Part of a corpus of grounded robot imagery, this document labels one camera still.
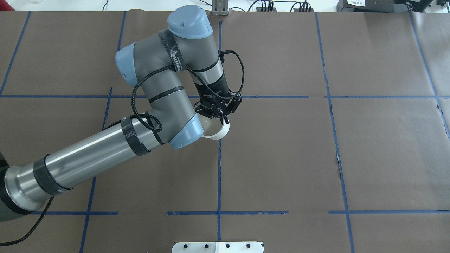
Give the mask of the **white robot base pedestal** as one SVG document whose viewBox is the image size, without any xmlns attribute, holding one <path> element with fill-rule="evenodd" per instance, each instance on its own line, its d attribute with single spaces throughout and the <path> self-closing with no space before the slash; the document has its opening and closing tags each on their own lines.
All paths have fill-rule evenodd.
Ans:
<svg viewBox="0 0 450 253">
<path fill-rule="evenodd" d="M 264 253 L 263 242 L 180 242 L 172 247 L 172 253 Z"/>
</svg>

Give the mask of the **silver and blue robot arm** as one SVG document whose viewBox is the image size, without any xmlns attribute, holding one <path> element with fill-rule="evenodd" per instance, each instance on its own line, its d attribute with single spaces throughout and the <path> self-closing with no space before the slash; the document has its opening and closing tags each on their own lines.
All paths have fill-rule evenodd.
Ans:
<svg viewBox="0 0 450 253">
<path fill-rule="evenodd" d="M 180 149 L 205 136 L 202 118 L 227 124 L 242 101 L 232 91 L 207 11 L 185 5 L 167 27 L 122 48 L 115 63 L 131 86 L 130 114 L 99 133 L 23 166 L 1 168 L 1 221 L 30 215 L 53 197 L 154 149 Z"/>
</svg>

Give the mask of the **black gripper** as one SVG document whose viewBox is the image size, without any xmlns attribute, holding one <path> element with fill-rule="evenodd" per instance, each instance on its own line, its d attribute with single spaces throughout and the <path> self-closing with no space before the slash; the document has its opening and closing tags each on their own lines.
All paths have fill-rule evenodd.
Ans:
<svg viewBox="0 0 450 253">
<path fill-rule="evenodd" d="M 235 113 L 243 100 L 240 93 L 229 94 L 236 96 L 231 99 L 221 99 L 212 93 L 201 94 L 200 100 L 194 105 L 194 111 L 209 118 L 219 118 L 221 122 L 229 124 L 228 116 Z"/>
</svg>

